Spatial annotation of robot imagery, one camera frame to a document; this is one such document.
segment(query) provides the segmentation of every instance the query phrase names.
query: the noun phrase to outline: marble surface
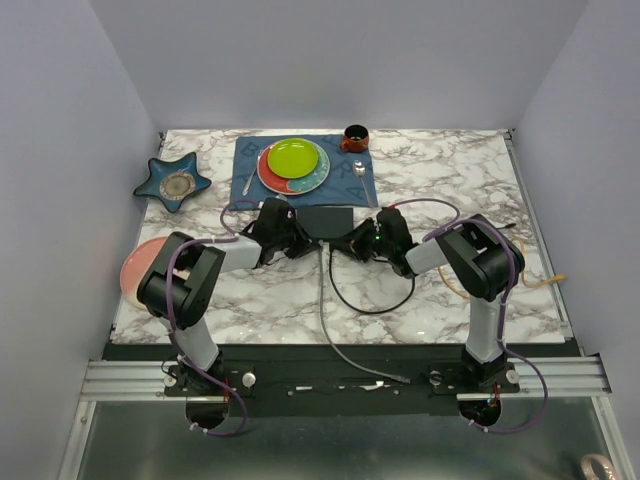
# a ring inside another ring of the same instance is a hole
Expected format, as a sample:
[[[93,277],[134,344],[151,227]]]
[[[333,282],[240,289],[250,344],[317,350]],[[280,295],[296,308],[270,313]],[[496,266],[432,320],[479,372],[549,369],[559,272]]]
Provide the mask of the marble surface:
[[[337,130],[180,130],[169,131],[161,158],[171,161],[196,151],[198,168],[213,186],[170,214],[150,201],[139,243],[174,230],[196,237],[223,235],[219,212],[229,200],[235,141],[242,135],[339,133]],[[401,199],[436,197],[460,207],[464,216],[482,213],[496,226],[516,222],[508,236],[527,245],[529,281],[544,277],[530,220],[502,134],[496,131],[377,130],[371,156],[381,205]],[[418,240],[451,218],[432,203],[400,207]],[[355,209],[356,222],[376,210]],[[255,213],[231,213],[238,228]],[[324,252],[324,262],[328,253]],[[381,309],[404,298],[410,282],[380,263],[360,264],[335,257],[335,279],[343,295],[362,309]],[[271,267],[223,274],[205,316],[218,343],[325,343],[318,317],[318,258],[282,259]],[[359,315],[343,305],[325,278],[325,312],[338,343],[462,343],[469,328],[469,302],[449,290],[437,271],[417,278],[413,298],[398,310]],[[508,342],[563,342],[550,287],[519,284],[508,309]],[[116,343],[168,343],[162,324],[146,311],[122,302],[112,340]]]

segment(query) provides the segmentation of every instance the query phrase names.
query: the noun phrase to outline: gray wall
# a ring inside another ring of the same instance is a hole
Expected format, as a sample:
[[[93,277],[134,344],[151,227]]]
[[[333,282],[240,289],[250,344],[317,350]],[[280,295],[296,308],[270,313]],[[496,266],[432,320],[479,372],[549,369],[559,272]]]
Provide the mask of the gray wall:
[[[91,0],[176,127],[512,127],[584,0]]]
[[[86,0],[0,15],[0,477],[57,476],[157,135]]]
[[[500,426],[539,409],[505,399]],[[481,435],[457,416],[280,417],[215,445],[185,428],[179,402],[98,411],[81,480],[584,480],[582,456],[606,452],[588,398],[551,399],[546,421],[518,435]]]
[[[640,2],[593,0],[516,131],[578,340],[640,472]]]

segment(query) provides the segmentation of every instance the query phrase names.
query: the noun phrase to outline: white wall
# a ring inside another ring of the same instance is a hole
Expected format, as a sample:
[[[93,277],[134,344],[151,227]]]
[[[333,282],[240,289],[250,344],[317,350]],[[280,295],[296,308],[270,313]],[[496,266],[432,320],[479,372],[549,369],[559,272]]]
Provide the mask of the white wall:
[[[91,0],[176,127],[512,127],[585,0]]]
[[[640,2],[592,0],[515,146],[577,339],[640,472]]]
[[[155,128],[86,0],[0,14],[0,477],[57,476]]]

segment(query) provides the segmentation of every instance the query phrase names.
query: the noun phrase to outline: red plate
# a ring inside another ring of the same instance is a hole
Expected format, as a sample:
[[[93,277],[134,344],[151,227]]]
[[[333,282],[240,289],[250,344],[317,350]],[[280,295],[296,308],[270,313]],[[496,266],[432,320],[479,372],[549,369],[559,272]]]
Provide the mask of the red plate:
[[[295,195],[299,192],[287,187],[287,182],[289,180],[276,175],[269,168],[267,157],[269,156],[269,152],[271,151],[271,148],[273,148],[273,145],[275,145],[275,143],[269,145],[260,155],[260,159],[258,160],[258,177],[260,177],[264,186],[269,190],[273,190],[274,192],[282,193],[284,195]]]
[[[120,288],[132,305],[146,308],[136,298],[138,285],[142,277],[147,273],[149,267],[158,256],[160,249],[168,237],[156,237],[144,242],[127,257],[120,270]]]

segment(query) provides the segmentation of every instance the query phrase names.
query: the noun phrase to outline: star-shaped plate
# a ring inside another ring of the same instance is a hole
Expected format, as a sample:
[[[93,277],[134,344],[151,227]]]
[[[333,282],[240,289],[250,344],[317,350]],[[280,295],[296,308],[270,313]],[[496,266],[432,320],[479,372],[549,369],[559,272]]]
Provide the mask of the star-shaped plate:
[[[211,180],[198,173],[196,152],[191,152],[175,162],[150,158],[149,178],[133,194],[156,197],[169,212],[175,213],[185,198],[210,185]]]

